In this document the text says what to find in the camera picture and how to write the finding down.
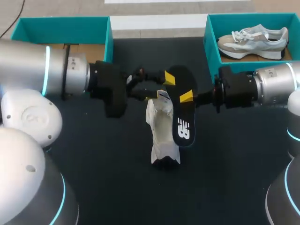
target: teal box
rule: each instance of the teal box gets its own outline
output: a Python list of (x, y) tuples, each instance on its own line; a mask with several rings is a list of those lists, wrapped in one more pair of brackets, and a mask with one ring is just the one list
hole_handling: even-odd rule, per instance
[[(239, 61), (222, 62), (217, 46), (217, 38), (231, 34), (232, 31), (240, 31), (244, 28), (261, 24), (269, 30), (279, 30), (286, 27), (289, 30), (288, 50), (292, 60), (284, 61)], [(213, 14), (208, 15), (204, 48), (210, 75), (214, 81), (214, 75), (218, 75), (218, 69), (230, 65), (233, 72), (254, 71), (258, 68), (269, 67), (280, 63), (300, 60), (300, 20), (295, 13), (250, 13), (250, 14)]]
[(12, 40), (34, 44), (101, 44), (104, 61), (113, 61), (113, 34), (108, 16), (21, 17)]

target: black mat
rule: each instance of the black mat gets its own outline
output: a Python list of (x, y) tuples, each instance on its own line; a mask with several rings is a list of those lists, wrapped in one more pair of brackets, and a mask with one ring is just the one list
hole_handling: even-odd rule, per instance
[[(211, 88), (202, 38), (115, 40), (124, 71), (182, 64), (198, 90)], [(106, 119), (88, 96), (54, 101), (64, 123), (50, 152), (73, 186), (82, 225), (267, 225), (269, 184), (288, 164), (284, 109), (196, 112), (196, 139), (180, 152), (181, 166), (150, 164), (152, 136), (146, 103), (130, 100), (126, 115)]]

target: black insole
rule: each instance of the black insole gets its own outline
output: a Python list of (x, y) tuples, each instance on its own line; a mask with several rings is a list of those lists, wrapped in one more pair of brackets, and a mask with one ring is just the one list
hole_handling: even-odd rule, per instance
[(173, 103), (173, 140), (180, 147), (187, 147), (195, 140), (195, 104), (180, 103), (180, 96), (193, 91), (197, 93), (197, 84), (193, 74), (185, 66), (172, 66), (167, 70), (175, 77), (175, 86), (167, 86), (167, 92)]

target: shoe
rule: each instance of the shoe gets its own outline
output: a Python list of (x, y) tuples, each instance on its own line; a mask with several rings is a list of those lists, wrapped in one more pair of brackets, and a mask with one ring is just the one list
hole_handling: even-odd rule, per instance
[(286, 27), (281, 30), (268, 30), (259, 24), (220, 37), (217, 46), (221, 54), (234, 59), (256, 54), (266, 59), (280, 60), (284, 56), (287, 43)]
[(173, 104), (164, 90), (159, 90), (157, 99), (148, 100), (146, 122), (151, 126), (153, 147), (151, 163), (170, 157), (180, 164), (179, 147), (172, 135)]

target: blue led ring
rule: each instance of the blue led ring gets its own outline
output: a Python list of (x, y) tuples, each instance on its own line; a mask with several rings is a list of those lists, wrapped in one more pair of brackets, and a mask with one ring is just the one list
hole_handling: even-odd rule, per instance
[(49, 66), (50, 66), (50, 47), (46, 46), (46, 62), (45, 62), (45, 75), (44, 75), (44, 84), (42, 95), (46, 95), (47, 84), (48, 84), (48, 76), (49, 76)]
[(286, 128), (286, 131), (287, 131), (287, 134), (288, 134), (292, 139), (294, 139), (294, 140), (300, 142), (300, 138), (297, 138), (297, 137), (295, 137), (294, 135), (292, 135), (292, 134), (289, 132), (288, 128)]
[(65, 180), (64, 180), (64, 177), (62, 176), (61, 174), (61, 178), (62, 178), (62, 183), (64, 185), (64, 192), (63, 192), (63, 195), (62, 195), (62, 200), (61, 200), (61, 203), (60, 203), (60, 208), (58, 209), (55, 217), (53, 218), (53, 220), (51, 221), (51, 223), (49, 225), (54, 225), (55, 221), (57, 220), (58, 216), (60, 215), (60, 212), (62, 210), (62, 207), (65, 203), (65, 197), (66, 197), (66, 184), (65, 184)]

